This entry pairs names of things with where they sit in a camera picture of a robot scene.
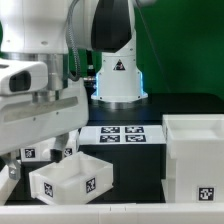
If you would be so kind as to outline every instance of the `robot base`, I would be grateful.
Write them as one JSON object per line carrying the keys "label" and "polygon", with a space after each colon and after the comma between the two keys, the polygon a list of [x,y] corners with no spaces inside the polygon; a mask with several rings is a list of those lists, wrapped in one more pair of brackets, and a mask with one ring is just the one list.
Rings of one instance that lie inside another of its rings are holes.
{"label": "robot base", "polygon": [[131,109],[135,108],[141,105],[144,105],[148,101],[148,94],[144,93],[142,96],[139,96],[137,100],[127,101],[127,102],[112,102],[112,101],[106,101],[102,100],[99,97],[96,96],[96,93],[94,93],[91,96],[91,102],[95,106],[104,107],[107,109],[112,110],[124,110],[124,109]]}

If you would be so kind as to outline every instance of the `black table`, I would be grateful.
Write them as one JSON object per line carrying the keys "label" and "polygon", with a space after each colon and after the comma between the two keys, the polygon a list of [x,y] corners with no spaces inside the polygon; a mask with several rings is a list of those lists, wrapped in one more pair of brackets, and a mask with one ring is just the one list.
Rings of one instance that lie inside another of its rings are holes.
{"label": "black table", "polygon": [[[163,114],[220,114],[224,101],[211,94],[152,94],[145,105],[109,110],[89,105],[89,126],[161,125]],[[163,203],[165,145],[82,146],[80,150],[114,163],[114,189],[91,203]],[[7,204],[43,204],[30,197],[28,173],[44,164],[23,164],[22,178]]]}

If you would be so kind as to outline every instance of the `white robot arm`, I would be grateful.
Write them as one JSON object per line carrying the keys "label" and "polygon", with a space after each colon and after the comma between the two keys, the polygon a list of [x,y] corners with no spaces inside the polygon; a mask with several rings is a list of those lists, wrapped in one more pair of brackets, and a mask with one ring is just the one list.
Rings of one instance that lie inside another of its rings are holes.
{"label": "white robot arm", "polygon": [[66,30],[76,48],[115,52],[134,32],[131,0],[0,0],[0,21],[0,155],[84,126],[87,98],[82,79],[68,80]]}

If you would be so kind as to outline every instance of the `black and white marker sticker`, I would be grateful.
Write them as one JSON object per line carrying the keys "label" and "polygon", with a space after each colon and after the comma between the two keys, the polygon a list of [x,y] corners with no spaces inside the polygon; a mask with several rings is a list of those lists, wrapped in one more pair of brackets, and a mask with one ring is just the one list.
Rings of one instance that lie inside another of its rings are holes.
{"label": "black and white marker sticker", "polygon": [[86,182],[86,193],[87,194],[95,189],[96,189],[96,178],[93,178]]}
{"label": "black and white marker sticker", "polygon": [[36,158],[35,149],[25,149],[25,157],[27,159],[34,159],[34,158]]}
{"label": "black and white marker sticker", "polygon": [[113,134],[113,133],[120,133],[120,127],[102,127],[101,128],[102,134]]}
{"label": "black and white marker sticker", "polygon": [[125,133],[144,133],[143,127],[125,127]]}
{"label": "black and white marker sticker", "polygon": [[126,142],[146,142],[145,135],[126,135]]}
{"label": "black and white marker sticker", "polygon": [[101,135],[100,143],[116,143],[120,142],[120,135]]}

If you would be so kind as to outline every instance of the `cable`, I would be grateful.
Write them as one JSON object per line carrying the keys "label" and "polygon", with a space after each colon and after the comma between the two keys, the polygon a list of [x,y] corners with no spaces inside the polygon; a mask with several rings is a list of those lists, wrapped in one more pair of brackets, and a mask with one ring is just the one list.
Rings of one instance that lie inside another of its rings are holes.
{"label": "cable", "polygon": [[76,44],[76,39],[75,39],[75,33],[73,30],[73,26],[72,26],[72,15],[73,15],[74,8],[75,8],[76,4],[78,3],[78,1],[79,0],[73,0],[73,2],[71,3],[71,5],[69,7],[68,16],[67,16],[68,36],[66,35],[67,43],[71,44],[72,53],[73,53],[74,62],[75,62],[76,75],[73,76],[71,73],[69,74],[69,78],[74,82],[78,81],[79,78],[81,77],[81,63],[80,63],[80,58],[79,58],[79,52],[76,47],[77,44]]}
{"label": "cable", "polygon": [[147,25],[147,23],[146,23],[145,17],[144,17],[144,15],[142,14],[142,11],[141,11],[141,3],[140,3],[139,0],[135,0],[135,2],[136,2],[136,5],[137,5],[137,8],[138,8],[138,11],[139,11],[139,13],[140,13],[140,16],[141,16],[143,25],[144,25],[144,27],[145,27],[145,31],[146,31],[147,37],[148,37],[149,42],[150,42],[150,44],[151,44],[153,54],[155,55],[156,61],[157,61],[158,65],[159,65],[160,72],[161,72],[161,74],[163,75],[163,78],[164,78],[164,81],[165,81],[165,85],[166,85],[167,91],[168,91],[168,93],[170,93],[171,90],[170,90],[170,87],[169,87],[169,84],[168,84],[168,81],[167,81],[167,75],[166,75],[165,70],[164,70],[164,68],[163,68],[163,65],[162,65],[162,62],[161,62],[161,60],[160,60],[160,57],[159,57],[159,55],[158,55],[158,53],[157,53],[156,46],[155,46],[154,41],[153,41],[153,38],[152,38],[152,36],[151,36],[149,27],[148,27],[148,25]]}

